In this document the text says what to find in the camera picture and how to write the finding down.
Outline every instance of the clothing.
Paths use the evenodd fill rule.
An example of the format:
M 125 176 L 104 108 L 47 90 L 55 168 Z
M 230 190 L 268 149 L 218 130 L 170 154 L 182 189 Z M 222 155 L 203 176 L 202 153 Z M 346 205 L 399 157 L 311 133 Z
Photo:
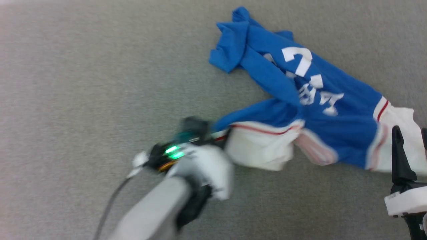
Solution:
M 235 162 L 280 170 L 295 143 L 319 165 L 387 165 L 380 158 L 387 155 L 392 126 L 381 120 L 397 108 L 379 92 L 294 42 L 291 32 L 264 29 L 244 7 L 233 11 L 232 22 L 217 26 L 222 36 L 209 62 L 227 73 L 245 69 L 273 96 L 215 124 L 215 131 L 233 127 L 225 149 Z

